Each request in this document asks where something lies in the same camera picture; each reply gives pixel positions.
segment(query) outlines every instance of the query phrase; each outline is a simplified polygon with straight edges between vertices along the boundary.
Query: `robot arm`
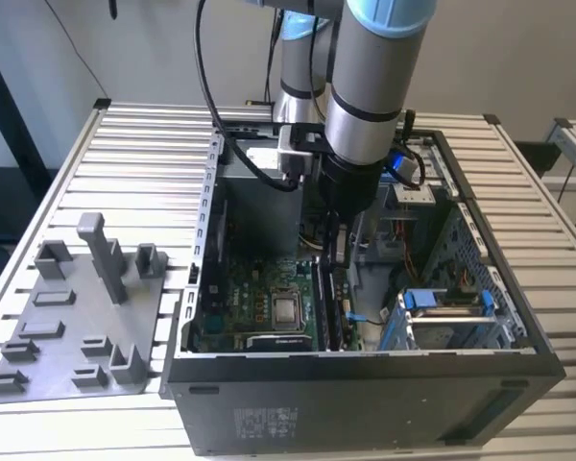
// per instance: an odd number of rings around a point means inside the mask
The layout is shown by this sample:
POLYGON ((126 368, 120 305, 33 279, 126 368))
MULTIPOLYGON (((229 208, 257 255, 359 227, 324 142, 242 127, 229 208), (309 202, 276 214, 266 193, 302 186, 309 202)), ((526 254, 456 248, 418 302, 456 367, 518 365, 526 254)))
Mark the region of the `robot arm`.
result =
MULTIPOLYGON (((310 110, 298 109, 295 101, 309 103, 324 91, 332 74, 331 98, 324 134, 331 153, 322 156, 318 186, 329 210, 327 227, 350 226, 355 216, 375 198, 380 175, 395 139, 396 123, 412 79, 426 26, 437 0, 246 0, 304 14, 284 23, 294 36, 284 37, 282 93, 276 121, 310 122, 310 110), (330 43, 337 33, 334 62, 326 75, 312 74, 309 46, 315 16, 339 21, 326 26, 316 44, 330 43)), ((328 241, 334 239, 330 231, 328 241)))

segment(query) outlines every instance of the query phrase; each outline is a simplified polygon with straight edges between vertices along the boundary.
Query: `blue connector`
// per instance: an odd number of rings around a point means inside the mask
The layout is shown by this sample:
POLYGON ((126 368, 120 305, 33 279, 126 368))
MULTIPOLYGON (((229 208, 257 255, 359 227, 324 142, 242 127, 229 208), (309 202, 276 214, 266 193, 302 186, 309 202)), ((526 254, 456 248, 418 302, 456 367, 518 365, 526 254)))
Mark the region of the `blue connector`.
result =
POLYGON ((364 315, 355 314, 354 312, 346 312, 346 319, 349 322, 367 322, 367 317, 364 315))
POLYGON ((491 317, 495 312, 495 301, 489 290, 483 290, 481 294, 482 304, 484 308, 482 309, 482 315, 485 317, 491 317))

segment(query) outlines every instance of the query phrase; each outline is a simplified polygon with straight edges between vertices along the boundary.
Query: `metal bracket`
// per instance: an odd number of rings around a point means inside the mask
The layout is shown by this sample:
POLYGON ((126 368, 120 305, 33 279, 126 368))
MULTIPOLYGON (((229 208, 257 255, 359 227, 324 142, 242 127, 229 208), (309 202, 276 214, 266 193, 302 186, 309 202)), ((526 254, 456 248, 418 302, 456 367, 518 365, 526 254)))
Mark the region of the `metal bracket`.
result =
POLYGON ((403 184, 394 183, 396 201, 403 205, 435 205, 435 197, 431 188, 423 184, 419 189, 410 189, 403 184))

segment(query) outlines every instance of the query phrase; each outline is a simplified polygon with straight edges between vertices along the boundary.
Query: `white wall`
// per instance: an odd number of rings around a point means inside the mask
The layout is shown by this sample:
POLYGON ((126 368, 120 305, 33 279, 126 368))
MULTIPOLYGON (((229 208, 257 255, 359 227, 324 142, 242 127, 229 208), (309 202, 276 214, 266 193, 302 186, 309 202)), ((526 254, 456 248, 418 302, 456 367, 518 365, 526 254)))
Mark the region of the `white wall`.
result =
MULTIPOLYGON (((107 0, 50 1, 109 97, 203 103, 195 0, 119 0, 116 21, 107 0)), ((203 48, 218 104, 262 96, 272 21, 270 9, 208 2, 203 48)), ((59 166, 102 93, 42 0, 0 0, 0 69, 46 163, 59 166)))
MULTIPOLYGON (((195 0, 119 0, 114 22, 107 0, 51 1, 111 98, 203 101, 195 0)), ((262 96, 271 21, 269 9, 208 1, 204 56, 219 104, 262 96)), ((0 0, 0 68, 39 151, 58 166, 100 92, 42 0, 0 0)), ((521 139, 541 138, 553 116, 576 117, 576 0, 440 0, 407 105, 494 112, 521 139)), ((12 162, 3 147, 0 162, 12 162)))

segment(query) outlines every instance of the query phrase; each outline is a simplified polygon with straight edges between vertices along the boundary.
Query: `label sticker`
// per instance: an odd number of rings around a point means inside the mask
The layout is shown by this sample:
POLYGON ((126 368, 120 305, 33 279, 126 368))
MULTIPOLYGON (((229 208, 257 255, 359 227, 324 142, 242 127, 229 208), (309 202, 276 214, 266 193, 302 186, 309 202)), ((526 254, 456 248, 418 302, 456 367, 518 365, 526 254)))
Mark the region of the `label sticker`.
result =
POLYGON ((292 407, 236 408, 234 422, 239 439, 294 439, 299 410, 292 407))

